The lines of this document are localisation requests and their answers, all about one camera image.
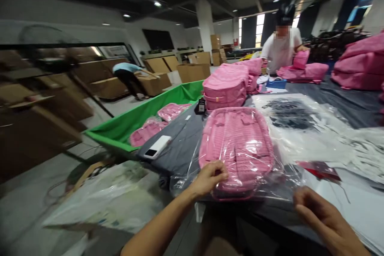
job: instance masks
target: white t-shirt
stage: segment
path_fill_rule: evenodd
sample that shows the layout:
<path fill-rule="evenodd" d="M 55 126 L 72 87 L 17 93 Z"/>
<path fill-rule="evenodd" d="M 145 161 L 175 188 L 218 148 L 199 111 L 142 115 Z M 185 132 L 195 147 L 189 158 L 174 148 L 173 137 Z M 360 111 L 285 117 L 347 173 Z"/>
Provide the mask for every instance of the white t-shirt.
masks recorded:
<path fill-rule="evenodd" d="M 269 73 L 274 74 L 280 67 L 292 65 L 294 49 L 302 43 L 298 28 L 291 28 L 284 38 L 276 38 L 275 33 L 269 36 L 261 51 L 261 58 L 269 60 Z"/>

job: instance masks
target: green fabric bin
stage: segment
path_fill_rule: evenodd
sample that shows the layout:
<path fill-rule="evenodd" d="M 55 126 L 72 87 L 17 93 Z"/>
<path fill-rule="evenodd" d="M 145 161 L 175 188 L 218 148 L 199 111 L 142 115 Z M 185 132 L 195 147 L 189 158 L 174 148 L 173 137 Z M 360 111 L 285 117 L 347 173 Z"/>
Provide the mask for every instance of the green fabric bin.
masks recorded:
<path fill-rule="evenodd" d="M 181 84 L 149 101 L 84 132 L 100 145 L 121 156 L 130 157 L 130 152 L 139 147 L 132 147 L 128 139 L 132 132 L 140 128 L 151 116 L 169 103 L 195 103 L 201 98 L 203 80 Z"/>

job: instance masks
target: person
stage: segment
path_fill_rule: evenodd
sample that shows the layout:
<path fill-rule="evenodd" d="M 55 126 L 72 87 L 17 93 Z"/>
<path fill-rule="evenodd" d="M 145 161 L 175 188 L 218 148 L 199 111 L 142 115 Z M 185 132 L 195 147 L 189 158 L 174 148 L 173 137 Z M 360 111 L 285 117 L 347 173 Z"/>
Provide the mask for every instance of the person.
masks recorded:
<path fill-rule="evenodd" d="M 186 190 L 125 244 L 120 255 L 163 255 L 194 203 L 227 178 L 228 171 L 223 162 L 211 162 L 204 166 Z M 370 256 L 336 207 L 312 189 L 299 188 L 294 194 L 294 205 L 299 217 L 319 235 L 333 256 Z M 230 233 L 225 229 L 231 222 L 230 215 L 221 216 L 219 209 L 211 212 L 204 213 L 202 225 L 210 218 L 222 217 L 215 223 L 220 237 L 202 235 L 198 255 L 240 255 L 239 247 L 231 244 L 234 243 L 233 237 L 231 241 L 228 236 Z"/>
<path fill-rule="evenodd" d="M 143 85 L 141 84 L 141 82 L 136 78 L 134 72 L 136 71 L 142 71 L 146 74 L 149 74 L 151 76 L 154 76 L 156 78 L 159 78 L 157 75 L 135 65 L 135 64 L 132 64 L 132 63 L 127 63 L 127 62 L 122 62 L 122 63 L 119 63 L 119 64 L 116 64 L 115 66 L 113 66 L 113 74 L 114 76 L 116 76 L 117 78 L 119 78 L 119 80 L 121 82 L 123 82 L 125 84 L 125 86 L 127 86 L 128 90 L 132 93 L 133 96 L 135 96 L 135 99 L 137 101 L 142 101 L 142 99 L 140 99 L 138 96 L 137 96 L 137 92 L 134 85 L 136 85 L 137 88 L 139 88 L 140 92 L 142 94 L 144 94 L 144 99 L 148 99 L 149 96 L 147 94 L 147 91 L 145 90 L 145 88 L 143 87 Z"/>
<path fill-rule="evenodd" d="M 277 77 L 276 71 L 280 67 L 292 65 L 294 53 L 309 50 L 303 45 L 300 30 L 291 27 L 295 11 L 294 5 L 282 4 L 276 12 L 276 31 L 263 45 L 261 58 L 267 64 L 271 82 Z"/>

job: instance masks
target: hand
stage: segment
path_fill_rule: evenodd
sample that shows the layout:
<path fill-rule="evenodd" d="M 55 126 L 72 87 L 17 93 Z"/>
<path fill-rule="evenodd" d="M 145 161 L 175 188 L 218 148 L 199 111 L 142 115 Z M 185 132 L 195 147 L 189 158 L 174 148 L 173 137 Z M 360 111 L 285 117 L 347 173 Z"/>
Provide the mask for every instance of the hand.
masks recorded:
<path fill-rule="evenodd" d="M 295 192 L 294 205 L 300 218 L 320 236 L 333 256 L 370 255 L 337 208 L 309 187 Z"/>
<path fill-rule="evenodd" d="M 211 162 L 202 168 L 187 190 L 198 199 L 210 193 L 218 183 L 227 179 L 228 172 L 224 163 L 221 161 Z"/>
<path fill-rule="evenodd" d="M 300 51 L 307 51 L 307 50 L 310 50 L 310 48 L 304 46 L 304 45 L 301 45 L 297 48 L 297 52 L 300 52 Z"/>

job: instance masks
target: black screen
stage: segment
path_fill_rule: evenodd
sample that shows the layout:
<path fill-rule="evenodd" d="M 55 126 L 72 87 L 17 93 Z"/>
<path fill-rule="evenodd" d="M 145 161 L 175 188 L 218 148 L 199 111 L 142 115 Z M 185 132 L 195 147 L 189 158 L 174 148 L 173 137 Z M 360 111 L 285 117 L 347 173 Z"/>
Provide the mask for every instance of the black screen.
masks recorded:
<path fill-rule="evenodd" d="M 158 30 L 146 30 L 143 29 L 145 38 L 147 38 L 148 44 L 151 47 L 151 50 L 161 49 L 161 50 L 170 50 L 174 49 L 171 35 L 168 31 L 158 31 Z"/>
<path fill-rule="evenodd" d="M 147 156 L 154 156 L 154 154 L 156 154 L 156 150 L 152 150 L 152 149 L 148 149 L 147 152 L 145 152 L 144 155 L 147 155 Z"/>

